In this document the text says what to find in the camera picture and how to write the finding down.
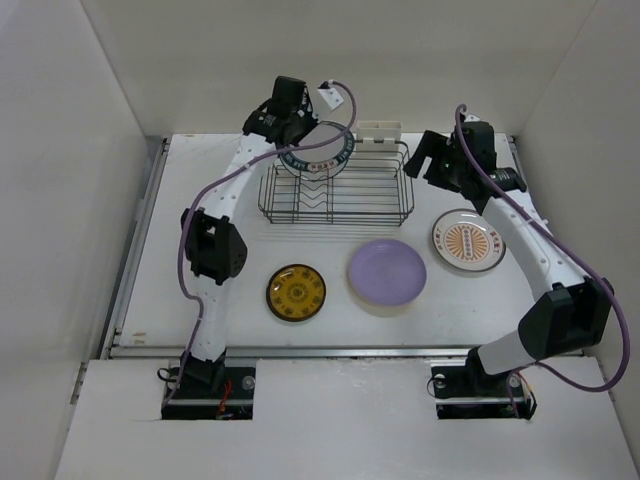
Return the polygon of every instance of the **yellow plate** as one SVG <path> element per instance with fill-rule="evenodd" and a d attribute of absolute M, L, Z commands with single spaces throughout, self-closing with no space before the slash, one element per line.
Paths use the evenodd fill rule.
<path fill-rule="evenodd" d="M 287 265 L 267 285 L 267 305 L 287 322 L 301 322 L 322 308 L 327 287 L 317 270 L 307 265 Z"/>

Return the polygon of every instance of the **white panel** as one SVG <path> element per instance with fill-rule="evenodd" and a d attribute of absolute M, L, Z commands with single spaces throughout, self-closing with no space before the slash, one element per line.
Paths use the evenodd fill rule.
<path fill-rule="evenodd" d="M 413 151 L 420 137 L 405 134 L 403 139 Z M 121 345 L 186 345 L 196 320 L 197 305 L 184 298 L 178 287 L 179 218 L 202 187 L 220 178 L 237 145 L 237 135 L 173 137 Z M 496 149 L 498 164 L 513 166 L 504 135 L 496 136 Z M 254 190 L 253 208 L 236 220 L 249 255 L 242 273 L 229 283 L 227 344 L 478 345 L 513 331 L 533 299 L 511 253 L 507 252 L 502 263 L 488 272 L 463 272 L 446 264 L 431 241 L 433 223 L 447 210 L 472 205 L 461 195 L 429 186 L 421 178 L 413 182 L 413 187 L 415 211 L 400 228 L 271 225 L 258 211 L 258 192 Z M 360 245 L 388 237 L 414 247 L 427 266 L 424 291 L 404 307 L 380 308 L 363 302 L 351 289 L 346 274 L 349 258 Z M 317 268 L 327 284 L 327 300 L 322 310 L 300 324 L 280 321 L 265 301 L 269 278 L 292 263 Z M 186 277 L 187 284 L 195 278 L 188 270 Z"/>
<path fill-rule="evenodd" d="M 54 472 L 146 147 L 78 1 L 0 2 L 0 477 Z"/>
<path fill-rule="evenodd" d="M 615 391 L 640 460 L 640 4 L 601 0 L 523 130 L 520 152 L 551 230 L 613 284 L 631 322 L 632 361 Z M 620 333 L 611 316 L 598 349 L 611 375 Z"/>
<path fill-rule="evenodd" d="M 602 381 L 592 358 L 552 364 Z M 89 366 L 57 480 L 637 479 L 607 395 L 532 369 L 524 420 L 437 420 L 429 364 L 262 361 L 253 421 L 159 421 L 158 360 Z"/>
<path fill-rule="evenodd" d="M 148 134 L 235 132 L 277 75 L 340 79 L 409 131 L 466 101 L 515 133 L 594 0 L 83 3 Z"/>

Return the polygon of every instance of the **metal wire rack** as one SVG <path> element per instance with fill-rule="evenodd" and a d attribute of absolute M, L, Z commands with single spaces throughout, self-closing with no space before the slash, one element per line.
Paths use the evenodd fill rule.
<path fill-rule="evenodd" d="M 414 208 L 413 183 L 402 171 L 409 147 L 363 150 L 356 142 L 336 176 L 310 181 L 276 160 L 260 180 L 258 208 L 271 223 L 400 226 Z"/>

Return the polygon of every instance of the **white plate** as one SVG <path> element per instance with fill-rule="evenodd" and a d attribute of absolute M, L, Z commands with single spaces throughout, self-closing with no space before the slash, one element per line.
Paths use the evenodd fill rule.
<path fill-rule="evenodd" d="M 431 239 L 442 258 L 470 272 L 490 270 L 504 257 L 502 237 L 473 210 L 451 210 L 433 226 Z"/>

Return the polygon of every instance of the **brown patterned plate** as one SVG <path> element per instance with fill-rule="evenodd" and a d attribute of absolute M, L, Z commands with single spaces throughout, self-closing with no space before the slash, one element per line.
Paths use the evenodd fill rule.
<path fill-rule="evenodd" d="M 322 308 L 327 296 L 324 279 L 307 265 L 287 265 L 273 274 L 267 285 L 269 309 L 287 322 L 302 322 Z"/>
<path fill-rule="evenodd" d="M 494 268 L 507 250 L 500 234 L 473 210 L 444 213 L 436 220 L 431 239 L 442 258 L 470 272 Z"/>

